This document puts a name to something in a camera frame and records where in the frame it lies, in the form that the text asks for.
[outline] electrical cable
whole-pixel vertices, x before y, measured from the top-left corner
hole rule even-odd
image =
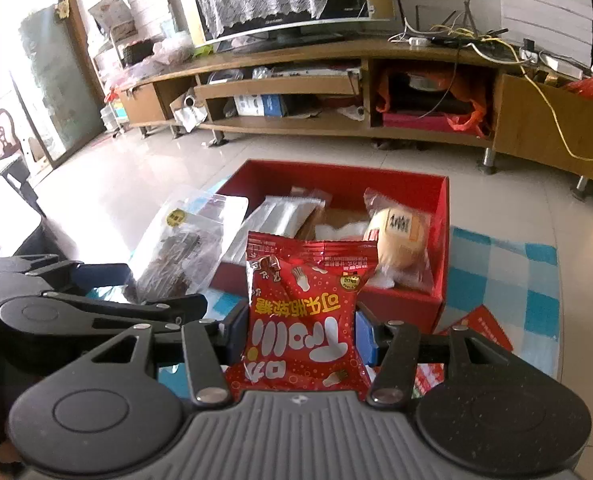
[[[445,93],[442,95],[441,99],[439,99],[439,102],[437,104],[435,104],[430,111],[424,113],[422,116],[415,117],[414,121],[418,121],[420,119],[423,119],[423,118],[429,116],[431,113],[434,113],[437,110],[437,108],[439,108],[441,106],[441,103],[443,101],[445,101],[446,97],[448,97],[448,94],[450,93],[450,90],[452,89],[452,85],[454,85],[455,80],[457,79],[457,67],[459,66],[459,52],[461,52],[461,45],[459,45],[457,47],[457,58],[455,59],[455,67],[454,67],[454,70],[452,71],[452,79],[450,80],[450,84],[449,84],[448,88],[446,89]]]
[[[519,58],[517,58],[517,61],[503,61],[503,60],[500,60],[500,59],[494,59],[494,57],[490,57],[487,54],[484,54],[483,52],[481,52],[479,50],[479,48],[474,43],[468,43],[465,46],[471,46],[472,49],[479,56],[481,56],[483,59],[486,59],[486,60],[490,61],[491,63],[496,63],[496,64],[499,64],[499,65],[506,65],[506,66],[517,66],[517,65],[519,65],[519,66],[522,66],[524,63],[526,63],[528,61],[527,59],[521,61],[521,60],[519,60]]]
[[[462,10],[457,14],[457,16],[452,20],[452,25],[450,26],[450,30],[454,30],[455,25],[457,24],[457,20],[465,14],[465,10]]]
[[[543,59],[544,54],[546,54],[547,56],[553,57],[555,59],[561,59],[563,61],[566,61],[566,62],[570,63],[571,65],[574,65],[577,68],[580,68],[581,70],[584,70],[586,72],[590,69],[589,66],[586,66],[583,63],[577,61],[576,59],[574,59],[574,57],[561,56],[559,54],[552,54],[551,52],[548,52],[547,50],[541,50],[541,51],[539,51],[539,61],[546,66],[549,66],[549,65],[548,65],[548,63],[545,62],[545,59]]]
[[[387,41],[389,41],[390,43],[407,43],[407,40],[404,40],[404,37],[408,34],[411,33],[414,36],[420,36],[422,38],[436,38],[438,34],[441,34],[438,31],[434,31],[434,30],[428,30],[428,31],[423,31],[423,30],[416,30],[415,28],[413,28],[412,25],[410,25],[410,23],[408,22],[408,19],[404,16],[403,17],[403,24],[405,25],[405,28],[403,29],[403,32],[399,32],[399,34],[395,34],[392,37],[388,38]],[[452,27],[448,27],[448,25],[433,25],[432,28],[443,28],[443,29],[448,29],[449,31],[453,30],[453,26]],[[454,33],[457,33],[457,31],[459,30],[465,30],[470,34],[470,38],[474,39],[474,33],[472,33],[471,31],[468,31],[467,28],[458,28],[456,30],[454,30]]]
[[[506,46],[507,48],[509,48],[512,51],[512,54],[514,55],[514,59],[516,59],[517,61],[519,60],[519,56],[517,56],[516,51],[514,50],[514,47],[510,44],[510,43],[506,43],[505,41],[499,39],[499,38],[485,38],[481,41],[496,41],[497,43],[500,43],[504,46]],[[563,130],[561,129],[561,124],[559,123],[559,118],[557,116],[557,112],[555,111],[554,107],[552,106],[552,104],[550,103],[550,101],[548,100],[547,97],[545,97],[545,94],[543,93],[542,89],[539,87],[539,85],[537,83],[535,83],[534,81],[532,81],[531,78],[529,78],[528,73],[526,72],[526,69],[523,68],[523,66],[521,66],[521,71],[523,72],[523,77],[525,79],[528,80],[528,82],[534,86],[534,88],[537,89],[537,92],[539,92],[539,95],[541,95],[542,99],[545,101],[545,104],[547,105],[548,108],[550,108],[550,111],[552,112],[552,117],[555,120],[555,124],[557,125],[557,130],[559,131],[559,136],[561,137],[561,140],[563,140],[563,145],[565,146],[568,154],[572,157],[572,158],[576,158],[577,160],[583,160],[584,162],[593,162],[593,157],[587,157],[587,156],[580,156],[580,155],[576,155],[575,153],[573,153],[573,151],[570,149],[570,146],[568,146],[567,141],[565,140],[565,136],[563,134]]]

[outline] metal cabinet leg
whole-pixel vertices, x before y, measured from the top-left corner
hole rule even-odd
[[[208,144],[210,148],[214,148],[215,146],[223,146],[224,144],[228,143],[228,140],[225,138],[223,132],[219,130],[212,130],[212,135],[214,135],[214,139],[210,140]]]
[[[585,202],[586,187],[588,187],[588,177],[582,175],[579,177],[579,180],[577,181],[576,186],[571,187],[570,191],[572,191],[573,196],[577,200],[580,200],[581,202]]]
[[[183,135],[180,126],[170,126],[170,129],[172,130],[173,139],[178,139],[180,136]]]
[[[477,164],[479,171],[486,175],[496,173],[497,169],[496,166],[494,166],[494,158],[496,158],[496,152],[492,148],[486,148],[483,153],[483,160],[480,160]]]

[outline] cola gummy candy package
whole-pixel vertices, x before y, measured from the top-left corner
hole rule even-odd
[[[312,242],[250,233],[248,341],[225,376],[245,390],[354,390],[370,384],[354,345],[357,295],[375,271],[376,242]]]

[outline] cardboard box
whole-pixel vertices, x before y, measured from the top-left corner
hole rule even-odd
[[[260,95],[235,95],[234,104],[241,117],[263,117],[264,107]]]
[[[101,0],[90,7],[88,12],[99,23],[103,32],[108,36],[112,32],[115,41],[124,40],[136,34],[132,11],[123,0]]]
[[[286,106],[280,95],[262,95],[261,99],[263,100],[263,115],[266,117],[284,117],[286,115]]]
[[[325,217],[313,221],[338,227],[367,218],[363,200],[367,187],[433,215],[428,245],[435,281],[432,292],[426,294],[408,288],[366,286],[359,294],[359,301],[381,321],[400,319],[415,324],[423,333],[432,333],[443,311],[448,286],[448,177],[331,164],[248,160],[217,192],[247,197],[250,201],[249,215],[267,195],[289,196],[292,187],[320,189],[332,195]],[[311,237],[311,233],[308,228],[300,232],[306,237]],[[245,268],[221,263],[211,286],[246,297]]]

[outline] orange plastic bag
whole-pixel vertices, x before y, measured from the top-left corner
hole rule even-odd
[[[381,74],[377,94],[381,102],[377,104],[377,111],[386,113],[390,111],[392,100],[390,98],[390,75],[405,72],[410,75],[418,75],[432,79],[437,83],[439,89],[450,89],[450,93],[460,101],[469,102],[475,109],[470,115],[448,115],[446,120],[450,127],[456,132],[474,132],[478,137],[484,137],[481,123],[485,119],[487,111],[487,98],[485,81],[488,73],[483,69],[474,66],[457,67],[457,75],[452,86],[452,75],[454,67],[447,64],[423,63],[423,62],[400,62],[387,67]]]
[[[376,242],[304,242],[250,233],[250,322],[242,362],[225,371],[245,390],[355,390],[369,378],[354,344],[359,290],[378,262]]]
[[[593,101],[593,77],[582,79],[580,81],[573,81],[563,85],[561,88]]]

